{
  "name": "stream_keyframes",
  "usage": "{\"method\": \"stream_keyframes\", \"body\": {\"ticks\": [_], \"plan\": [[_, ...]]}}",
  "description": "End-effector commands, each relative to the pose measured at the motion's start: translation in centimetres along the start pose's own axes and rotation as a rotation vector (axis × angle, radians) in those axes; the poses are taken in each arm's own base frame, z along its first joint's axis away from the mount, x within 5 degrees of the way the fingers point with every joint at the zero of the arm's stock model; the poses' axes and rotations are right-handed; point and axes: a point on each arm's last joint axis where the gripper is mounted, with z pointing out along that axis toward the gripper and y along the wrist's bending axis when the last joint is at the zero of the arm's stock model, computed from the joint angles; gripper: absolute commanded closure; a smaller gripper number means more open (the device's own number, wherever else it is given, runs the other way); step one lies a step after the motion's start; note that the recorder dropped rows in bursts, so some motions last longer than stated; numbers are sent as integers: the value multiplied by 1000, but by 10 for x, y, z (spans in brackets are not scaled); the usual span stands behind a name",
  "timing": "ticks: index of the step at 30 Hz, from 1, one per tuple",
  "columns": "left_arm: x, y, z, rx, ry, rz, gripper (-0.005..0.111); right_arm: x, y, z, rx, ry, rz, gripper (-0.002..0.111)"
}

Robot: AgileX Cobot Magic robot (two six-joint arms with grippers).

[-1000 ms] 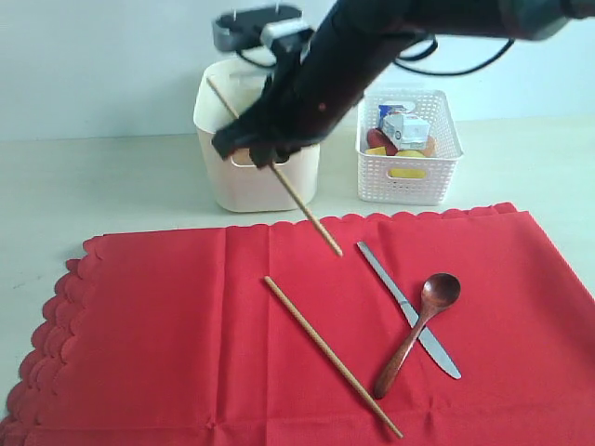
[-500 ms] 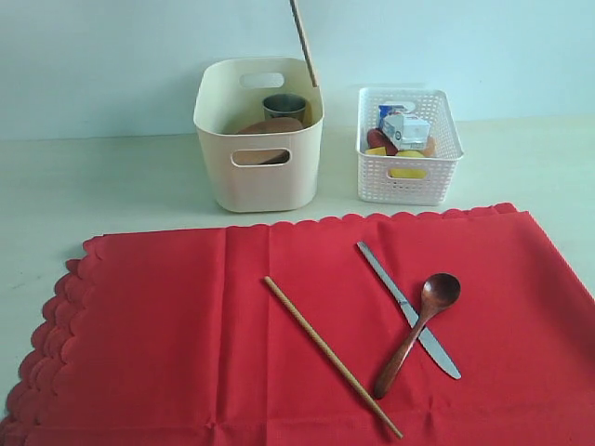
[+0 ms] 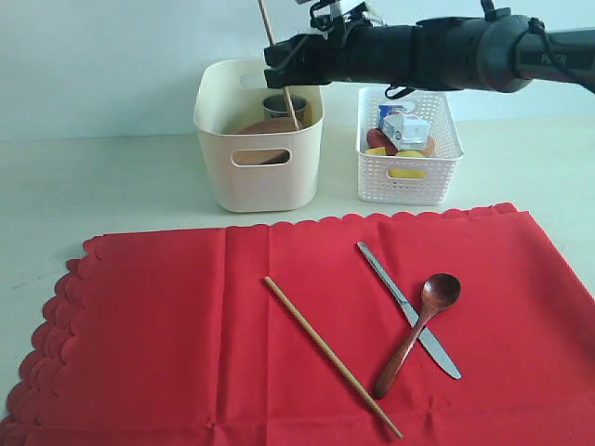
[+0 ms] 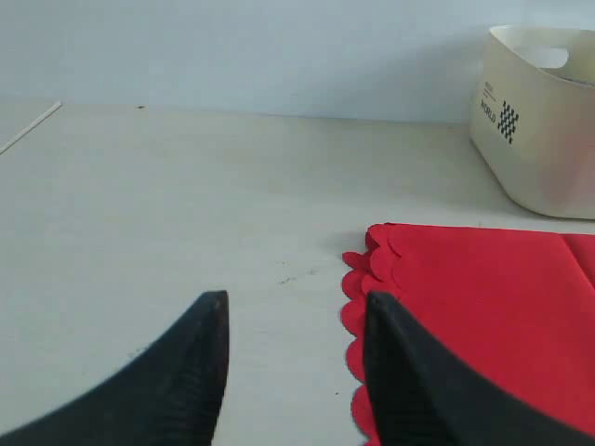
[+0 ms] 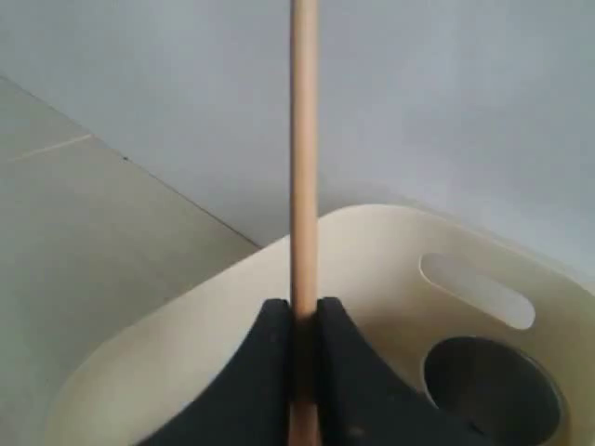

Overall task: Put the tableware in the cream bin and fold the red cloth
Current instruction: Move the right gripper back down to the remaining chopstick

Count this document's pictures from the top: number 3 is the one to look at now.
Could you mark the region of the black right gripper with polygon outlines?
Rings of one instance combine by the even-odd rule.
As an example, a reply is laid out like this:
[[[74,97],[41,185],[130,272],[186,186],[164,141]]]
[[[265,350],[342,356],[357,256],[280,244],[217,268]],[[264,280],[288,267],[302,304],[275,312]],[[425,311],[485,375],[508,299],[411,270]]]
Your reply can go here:
[[[339,68],[339,59],[349,49],[350,38],[325,38],[299,33],[264,49],[264,70],[269,88],[299,85],[350,83],[353,78]]]

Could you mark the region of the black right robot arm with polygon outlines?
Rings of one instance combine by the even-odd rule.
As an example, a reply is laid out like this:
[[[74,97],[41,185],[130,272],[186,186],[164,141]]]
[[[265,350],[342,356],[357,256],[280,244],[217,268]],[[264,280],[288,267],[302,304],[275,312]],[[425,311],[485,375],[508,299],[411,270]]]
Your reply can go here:
[[[333,82],[417,90],[513,93],[534,80],[594,89],[594,31],[549,32],[538,18],[491,1],[480,17],[389,26],[366,1],[314,1],[311,31],[264,50],[270,88]]]

